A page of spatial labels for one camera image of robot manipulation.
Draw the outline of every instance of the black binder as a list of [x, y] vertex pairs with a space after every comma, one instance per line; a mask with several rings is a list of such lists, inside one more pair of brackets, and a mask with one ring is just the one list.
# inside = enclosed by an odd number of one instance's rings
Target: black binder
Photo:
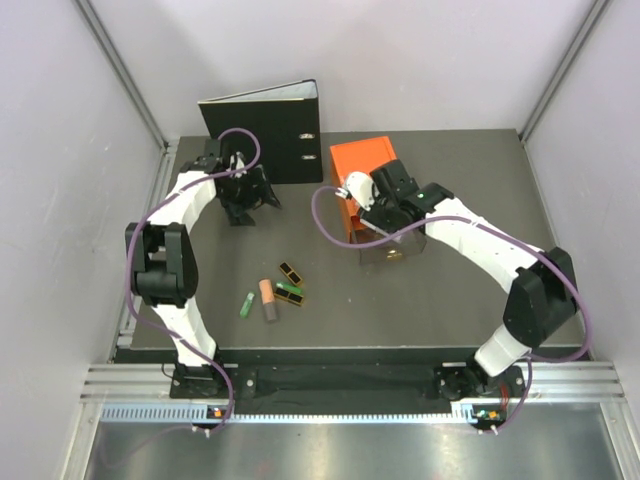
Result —
[[[264, 165], [274, 184], [322, 182], [320, 113], [315, 80], [198, 102], [212, 138], [242, 127], [260, 141]], [[231, 148], [253, 158], [246, 135], [230, 135]]]

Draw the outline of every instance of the gray wall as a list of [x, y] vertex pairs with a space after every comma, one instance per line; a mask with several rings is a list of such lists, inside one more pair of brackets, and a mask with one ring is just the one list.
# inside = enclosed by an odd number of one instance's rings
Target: gray wall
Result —
[[159, 150], [71, 1], [4, 0], [0, 22], [0, 477], [46, 479], [105, 359]]
[[169, 138], [198, 100], [319, 81], [322, 129], [520, 128], [591, 1], [94, 0]]
[[640, 3], [612, 2], [529, 142], [561, 245], [640, 421]]

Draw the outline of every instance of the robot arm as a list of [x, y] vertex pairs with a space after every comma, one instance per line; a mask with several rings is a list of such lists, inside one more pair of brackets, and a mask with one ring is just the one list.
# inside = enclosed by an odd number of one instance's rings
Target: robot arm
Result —
[[[180, 170], [168, 195], [178, 193], [178, 197], [149, 217], [140, 233], [141, 238], [136, 241], [132, 291], [151, 306], [167, 328], [179, 335], [172, 338], [178, 362], [186, 367], [201, 367], [203, 361], [180, 340], [186, 340], [210, 358], [216, 352], [216, 342], [206, 330], [194, 297], [198, 287], [198, 268], [189, 240], [193, 225], [215, 198], [221, 200], [231, 225], [254, 225], [247, 210], [264, 203], [280, 207], [280, 203], [260, 165], [249, 172], [202, 182], [186, 191], [182, 189], [212, 173], [243, 166], [241, 153], [229, 155], [219, 140], [210, 140], [205, 155], [185, 164]], [[135, 228], [135, 223], [127, 227], [127, 248]], [[164, 252], [164, 256], [152, 256], [158, 252]]]
[[[440, 221], [421, 228], [428, 237], [446, 243], [485, 270], [509, 294], [503, 325], [467, 362], [466, 388], [443, 394], [451, 400], [485, 392], [492, 379], [523, 355], [540, 346], [577, 312], [575, 300], [559, 279], [534, 256], [477, 228], [496, 227], [471, 212], [447, 189], [432, 183], [420, 188], [400, 160], [391, 161], [371, 172], [354, 172], [347, 177], [338, 196], [353, 198], [360, 210], [360, 221], [387, 235], [422, 218], [460, 216], [471, 223]], [[574, 283], [571, 257], [559, 248], [546, 255]]]

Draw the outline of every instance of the small bottle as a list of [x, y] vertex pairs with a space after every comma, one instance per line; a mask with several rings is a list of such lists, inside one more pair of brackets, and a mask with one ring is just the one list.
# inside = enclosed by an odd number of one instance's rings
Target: small bottle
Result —
[[262, 296], [262, 307], [264, 309], [265, 319], [267, 322], [275, 322], [278, 319], [276, 312], [276, 299], [273, 296], [273, 287], [271, 280], [265, 278], [258, 283], [260, 286], [260, 295]]
[[240, 316], [242, 318], [247, 318], [249, 315], [249, 310], [251, 310], [251, 305], [253, 305], [253, 298], [256, 296], [255, 293], [249, 292], [247, 293], [247, 298], [244, 299], [244, 303], [242, 304], [242, 308], [240, 309]]

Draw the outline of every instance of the metal floor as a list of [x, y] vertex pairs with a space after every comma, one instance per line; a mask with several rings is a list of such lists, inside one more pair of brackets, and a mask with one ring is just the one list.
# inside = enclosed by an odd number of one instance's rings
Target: metal floor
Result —
[[454, 425], [230, 425], [206, 440], [164, 425], [101, 424], [87, 480], [617, 480], [598, 405], [529, 405], [497, 437]]
[[[497, 227], [542, 248], [552, 245], [528, 159], [514, 130], [327, 133], [329, 145], [388, 134], [398, 158], [419, 184], [438, 182]], [[180, 166], [201, 154], [205, 137], [180, 141]], [[468, 346], [480, 345], [502, 322], [506, 295], [471, 262], [430, 241], [400, 262], [360, 266], [358, 253], [332, 245], [310, 214], [318, 184], [276, 185], [283, 210], [252, 213], [257, 226], [231, 228], [212, 202], [191, 233], [200, 272], [202, 318], [221, 347]], [[321, 202], [324, 222], [344, 238], [338, 199]], [[302, 308], [278, 302], [279, 321], [266, 324], [259, 300], [247, 319], [238, 312], [262, 278], [284, 280], [287, 261], [305, 280]], [[143, 308], [143, 313], [154, 317]], [[581, 342], [576, 321], [548, 344]], [[162, 333], [138, 325], [132, 348], [171, 348]]]

